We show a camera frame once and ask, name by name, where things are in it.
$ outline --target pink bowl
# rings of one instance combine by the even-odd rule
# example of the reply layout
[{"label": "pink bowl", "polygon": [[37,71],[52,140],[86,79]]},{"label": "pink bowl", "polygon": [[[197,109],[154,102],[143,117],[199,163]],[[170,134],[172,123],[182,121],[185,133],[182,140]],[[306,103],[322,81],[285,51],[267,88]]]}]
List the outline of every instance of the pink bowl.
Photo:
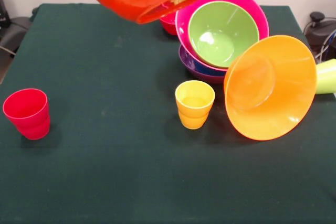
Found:
[{"label": "pink bowl", "polygon": [[216,68],[213,66],[210,66],[200,60],[197,53],[193,49],[193,47],[190,44],[189,38],[188,38],[188,24],[191,19],[191,16],[193,13],[202,5],[211,2],[211,1],[227,1],[231,2],[233,4],[236,4],[243,8],[245,11],[247,11],[251,17],[254,19],[258,26],[259,30],[259,39],[264,39],[269,36],[269,27],[268,27],[268,21],[266,18],[266,15],[264,11],[261,9],[261,7],[254,1],[254,0],[197,0],[193,2],[191,5],[188,5],[184,7],[183,9],[180,9],[176,12],[176,31],[177,36],[182,44],[182,46],[187,50],[187,52],[199,63],[218,70],[218,71],[226,71],[221,68]]}]

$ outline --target bowl rim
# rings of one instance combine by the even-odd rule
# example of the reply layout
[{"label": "bowl rim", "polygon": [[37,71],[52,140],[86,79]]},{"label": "bowl rim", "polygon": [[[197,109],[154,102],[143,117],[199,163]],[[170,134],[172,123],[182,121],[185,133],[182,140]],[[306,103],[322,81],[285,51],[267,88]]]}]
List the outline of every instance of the bowl rim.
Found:
[{"label": "bowl rim", "polygon": [[[228,88],[227,88],[227,87],[229,87],[229,84],[230,84],[230,81],[231,81],[231,77],[232,77],[232,73],[233,73],[234,70],[236,69],[236,67],[237,67],[237,65],[239,64],[239,62],[241,61],[241,59],[243,59],[243,58],[245,57],[246,52],[249,51],[249,50],[251,50],[253,47],[257,46],[259,43],[262,43],[264,40],[273,40],[273,39],[277,39],[277,38],[285,38],[285,39],[287,39],[287,40],[289,40],[289,39],[290,39],[290,40],[294,40],[294,41],[297,42],[297,44],[300,44],[300,46],[304,46],[304,47],[306,47],[307,52],[310,52],[310,53],[311,53],[311,51],[310,51],[310,49],[307,47],[307,45],[304,44],[300,39],[298,39],[298,38],[296,38],[296,37],[293,37],[293,36],[289,36],[289,35],[273,35],[273,36],[269,36],[269,37],[267,37],[267,38],[261,39],[260,41],[256,42],[255,44],[253,44],[252,46],[250,46],[250,47],[249,47],[249,48],[248,48],[248,49],[247,49],[247,50],[246,50],[246,51],[239,57],[239,59],[238,59],[238,60],[236,61],[236,63],[233,65],[233,68],[230,70],[230,72],[228,72],[228,73],[225,75],[225,79],[227,78],[227,81],[226,81],[226,82],[225,82],[225,79],[224,79],[224,85],[225,85],[225,87],[223,87],[223,88],[224,88],[224,103],[225,103],[225,108],[228,107],[228,102],[227,102]],[[315,60],[314,60],[314,57],[311,57],[309,60],[310,60],[312,66],[315,66],[315,65],[316,65]],[[317,86],[317,74],[316,74],[316,76],[315,76],[314,86],[315,86],[315,90],[316,90],[316,86]],[[233,126],[233,127],[234,127],[234,128],[241,134],[241,135],[243,135],[243,136],[245,136],[245,137],[247,137],[247,138],[249,138],[249,139],[255,140],[255,141],[270,141],[270,140],[274,140],[274,139],[277,139],[277,138],[279,138],[279,137],[282,137],[282,136],[288,134],[289,132],[291,132],[294,128],[296,128],[296,127],[301,123],[301,121],[305,118],[305,116],[307,115],[308,111],[310,110],[311,105],[312,105],[313,100],[314,100],[314,97],[315,97],[315,93],[311,96],[311,99],[310,99],[309,102],[308,102],[308,103],[310,104],[310,106],[304,111],[302,118],[299,120],[299,122],[297,122],[297,124],[296,124],[293,128],[287,130],[287,131],[284,132],[284,133],[274,135],[272,138],[269,138],[269,137],[253,137],[251,134],[248,134],[248,133],[246,133],[246,132],[242,132],[242,131],[240,130],[240,128],[237,127],[236,121],[233,121],[233,120],[232,120],[232,114],[229,113],[229,112],[227,111],[227,109],[226,109],[226,114],[227,114],[227,116],[228,116],[228,118],[229,118],[229,120],[230,120],[232,126]]]},{"label": "bowl rim", "polygon": [[257,43],[259,40],[259,29],[258,29],[258,26],[257,26],[257,23],[256,21],[253,19],[253,17],[251,16],[250,13],[248,13],[244,8],[240,7],[239,5],[236,5],[234,3],[231,3],[231,2],[228,2],[228,1],[210,1],[210,2],[207,2],[203,5],[201,5],[200,7],[198,7],[194,13],[191,15],[190,17],[190,20],[189,20],[189,23],[188,23],[188,29],[187,29],[187,32],[188,32],[188,39],[190,41],[190,44],[192,46],[192,48],[194,49],[194,51],[197,53],[197,55],[200,57],[201,60],[203,60],[205,63],[209,64],[210,66],[213,66],[213,67],[216,67],[216,68],[221,68],[221,69],[227,69],[229,66],[218,66],[218,65],[214,65],[213,63],[210,63],[209,61],[207,61],[204,57],[201,56],[200,52],[198,51],[198,49],[195,47],[194,43],[192,43],[192,38],[191,38],[191,34],[190,34],[190,27],[191,27],[191,23],[193,21],[193,18],[195,17],[195,15],[197,14],[197,12],[206,7],[207,5],[213,5],[213,4],[216,4],[216,3],[225,3],[225,4],[229,4],[229,5],[232,5],[232,6],[235,6],[237,7],[238,9],[240,9],[240,11],[243,11],[243,13],[245,13],[245,15],[247,17],[249,17],[249,19],[252,21],[252,24],[253,24],[253,27],[255,29],[255,31],[257,32],[257,41],[255,43]]},{"label": "bowl rim", "polygon": [[181,58],[181,50],[185,50],[186,53],[188,53],[188,52],[187,52],[187,50],[186,50],[182,45],[180,45],[178,56],[179,56],[179,59],[180,59],[180,61],[182,62],[182,64],[183,64],[188,70],[193,71],[193,72],[195,72],[195,73],[197,73],[197,74],[199,74],[199,75],[202,75],[202,76],[204,76],[204,77],[209,77],[209,78],[220,78],[220,79],[223,78],[223,81],[224,81],[224,77],[225,77],[225,75],[226,75],[227,69],[223,69],[223,70],[224,70],[224,75],[223,75],[223,76],[211,76],[210,74],[205,74],[205,73],[198,72],[197,70],[195,70],[195,69],[191,69],[190,67],[188,67],[188,66],[185,64],[185,62],[184,62],[184,61],[182,60],[182,58]]},{"label": "bowl rim", "polygon": [[[269,30],[269,24],[268,24],[268,19],[267,19],[267,16],[264,12],[264,10],[261,8],[261,6],[255,1],[255,0],[249,0],[251,3],[254,4],[254,7],[256,10],[258,10],[259,14],[260,14],[260,18],[263,20],[263,24],[266,26],[267,30],[266,30],[266,34],[264,37],[260,38],[260,34],[259,34],[259,40],[262,40],[262,39],[265,39],[265,38],[268,38],[270,36],[270,30]],[[188,9],[189,7],[186,6],[182,9],[179,9],[178,11],[176,11],[176,19],[175,19],[175,25],[176,25],[176,30],[177,30],[177,36],[178,36],[178,39],[180,40],[182,46],[184,47],[184,49],[197,61],[199,62],[200,64],[208,67],[208,68],[211,68],[211,69],[214,69],[214,70],[217,70],[217,71],[222,71],[221,68],[216,68],[216,67],[213,67],[211,65],[208,65],[207,63],[205,62],[202,62],[198,56],[196,54],[193,54],[191,53],[191,51],[186,47],[186,43],[182,40],[182,35],[179,33],[179,30],[180,30],[180,26],[178,26],[178,22],[177,22],[177,19],[178,17],[180,16],[180,13],[183,12],[183,10],[186,10]]]}]

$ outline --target stacked bowls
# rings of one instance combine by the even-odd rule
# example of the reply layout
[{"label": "stacked bowls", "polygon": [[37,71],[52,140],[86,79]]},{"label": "stacked bowls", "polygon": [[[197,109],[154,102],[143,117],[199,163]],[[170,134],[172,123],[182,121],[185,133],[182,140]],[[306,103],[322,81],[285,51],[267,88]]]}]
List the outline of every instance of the stacked bowls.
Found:
[{"label": "stacked bowls", "polygon": [[232,61],[269,36],[268,21],[254,0],[197,0],[176,12],[180,60],[196,78],[223,83]]}]

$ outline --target plastic cup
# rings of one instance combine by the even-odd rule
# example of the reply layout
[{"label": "plastic cup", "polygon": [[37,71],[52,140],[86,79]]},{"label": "plastic cup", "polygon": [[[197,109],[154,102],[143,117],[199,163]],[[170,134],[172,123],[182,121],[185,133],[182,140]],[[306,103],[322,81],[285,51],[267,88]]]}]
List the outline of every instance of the plastic cup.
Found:
[{"label": "plastic cup", "polygon": [[17,130],[29,140],[46,136],[50,129],[47,95],[38,89],[22,89],[4,102],[3,112]]},{"label": "plastic cup", "polygon": [[310,49],[296,38],[271,36],[251,46],[228,69],[226,112],[242,135],[272,140],[301,122],[313,102],[316,84]]},{"label": "plastic cup", "polygon": [[199,129],[208,118],[215,100],[215,91],[203,81],[185,81],[175,90],[179,117],[184,127]]},{"label": "plastic cup", "polygon": [[316,94],[336,92],[336,59],[331,59],[316,65],[317,88]]}]

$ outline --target purple bowl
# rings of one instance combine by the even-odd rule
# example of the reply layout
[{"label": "purple bowl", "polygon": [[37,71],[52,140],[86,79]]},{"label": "purple bowl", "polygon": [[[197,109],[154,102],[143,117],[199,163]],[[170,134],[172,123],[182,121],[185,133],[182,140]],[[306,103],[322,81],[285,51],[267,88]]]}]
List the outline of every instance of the purple bowl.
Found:
[{"label": "purple bowl", "polygon": [[226,72],[224,72],[223,76],[211,76],[208,74],[198,72],[196,69],[196,65],[198,64],[198,62],[184,49],[182,45],[180,45],[178,54],[185,68],[197,79],[213,84],[224,82],[224,76]]}]

